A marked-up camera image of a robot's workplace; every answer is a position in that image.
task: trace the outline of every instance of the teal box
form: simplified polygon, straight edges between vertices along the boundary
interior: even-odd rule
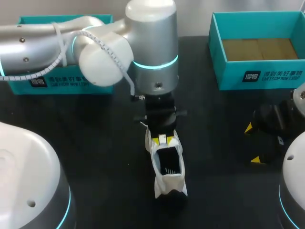
[[[83,15],[20,17],[19,24],[65,22]],[[92,15],[105,24],[112,15]],[[113,87],[98,87],[88,82],[79,66],[58,67],[37,80],[9,82],[14,94],[111,94]]]
[[[289,38],[299,60],[227,61],[224,39]],[[305,16],[300,11],[213,13],[209,48],[220,90],[297,88],[305,82]]]

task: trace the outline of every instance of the black component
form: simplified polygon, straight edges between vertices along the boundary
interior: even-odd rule
[[[291,142],[305,131],[305,118],[298,111],[292,99],[284,100],[277,105],[263,104],[253,113],[251,134],[260,130],[272,136],[276,151],[261,152],[262,163],[271,163],[286,154]]]
[[[159,149],[157,155],[160,160],[160,173],[162,175],[181,173],[179,155],[175,147]]]
[[[173,136],[176,129],[176,108],[171,93],[145,96],[146,124],[152,138],[161,134]]]
[[[132,102],[136,102],[136,101],[140,100],[140,97],[138,95],[131,95],[130,99],[131,99]]]
[[[305,118],[290,99],[279,105],[262,105],[254,111],[252,126],[267,134],[291,139],[305,131]]]

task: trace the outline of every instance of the logo on box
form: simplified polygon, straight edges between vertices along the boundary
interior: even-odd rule
[[[32,87],[48,87],[44,77],[41,76],[36,79],[29,80]]]
[[[261,71],[246,71],[244,73],[243,82],[256,82],[258,81]]]

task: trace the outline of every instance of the white wall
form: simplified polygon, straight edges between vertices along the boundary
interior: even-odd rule
[[[299,10],[303,0],[175,0],[180,36],[207,35],[212,12]],[[21,15],[112,14],[124,16],[128,0],[0,0],[0,24]]]

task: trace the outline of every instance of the screw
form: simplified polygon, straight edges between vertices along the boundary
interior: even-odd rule
[[[162,83],[156,83],[154,86],[155,86],[155,88],[157,88],[157,89],[161,89],[162,86],[163,86],[163,84],[162,84]]]

